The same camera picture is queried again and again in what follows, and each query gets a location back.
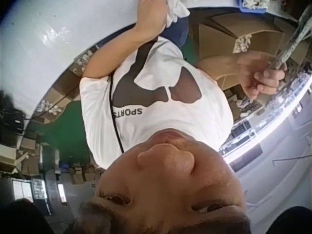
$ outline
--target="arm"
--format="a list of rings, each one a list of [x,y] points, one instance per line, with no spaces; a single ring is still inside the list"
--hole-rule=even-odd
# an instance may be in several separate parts
[[[94,53],[83,72],[83,77],[102,78],[108,76],[131,53],[146,42],[147,39],[140,34],[137,28],[124,32]]]
[[[83,77],[108,76],[131,53],[163,31],[167,13],[166,0],[139,0],[135,27],[96,51],[86,66]]]
[[[214,56],[202,59],[197,67],[207,73],[212,79],[235,75],[238,72],[237,54],[229,56]]]
[[[281,70],[267,70],[273,59],[275,56],[264,52],[248,51],[205,58],[199,62],[198,68],[214,80],[237,75],[245,94],[256,99],[259,93],[275,94],[279,81],[285,77],[285,64]]]

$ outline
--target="finger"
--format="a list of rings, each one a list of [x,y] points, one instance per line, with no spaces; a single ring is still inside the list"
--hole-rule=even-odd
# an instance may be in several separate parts
[[[259,95],[259,90],[257,90],[255,87],[246,87],[243,88],[245,94],[247,97],[249,97],[252,100],[255,100],[257,96]]]
[[[283,63],[283,65],[281,66],[281,70],[286,72],[288,70],[287,64]]]
[[[269,86],[266,86],[263,84],[258,84],[257,89],[259,90],[259,92],[261,92],[263,94],[269,94],[269,95],[273,95],[277,91],[276,88],[272,88],[272,87],[269,87]]]
[[[285,72],[282,70],[266,70],[263,76],[270,79],[282,80],[285,78]]]
[[[272,88],[276,88],[279,84],[279,81],[276,79],[265,77],[262,72],[256,72],[254,74],[254,78],[258,80],[260,83],[267,85]]]

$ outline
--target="eye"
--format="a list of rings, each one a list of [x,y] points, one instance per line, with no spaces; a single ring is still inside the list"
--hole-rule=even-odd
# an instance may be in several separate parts
[[[200,208],[200,209],[194,209],[193,208],[193,210],[197,211],[199,213],[209,213],[209,212],[212,212],[212,211],[219,210],[222,207],[224,207],[224,206],[215,204],[215,205],[206,206],[206,207],[203,207],[203,208]]]
[[[226,206],[231,206],[231,204],[223,200],[213,200],[213,201],[210,200],[193,205],[192,210],[198,213],[209,213],[212,211],[219,210]]]
[[[109,195],[102,195],[100,194],[100,197],[116,204],[119,206],[125,206],[128,205],[130,203],[130,199],[128,197],[125,197],[123,195],[120,194],[109,194]]]

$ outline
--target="nose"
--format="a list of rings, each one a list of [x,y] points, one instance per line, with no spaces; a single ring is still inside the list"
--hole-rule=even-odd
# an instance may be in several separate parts
[[[178,149],[170,143],[154,145],[148,151],[142,152],[137,157],[142,169],[150,173],[170,175],[170,177],[185,177],[191,174],[195,159],[190,152]]]

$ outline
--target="green floor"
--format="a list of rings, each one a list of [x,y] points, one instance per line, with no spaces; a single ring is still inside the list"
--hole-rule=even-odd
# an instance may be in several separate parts
[[[182,52],[189,63],[196,63],[195,47],[191,39],[187,40]],[[31,123],[29,129],[40,133],[41,142],[49,143],[49,148],[59,150],[61,162],[86,163],[89,161],[89,148],[85,137],[80,101],[68,104],[64,113],[55,122]]]

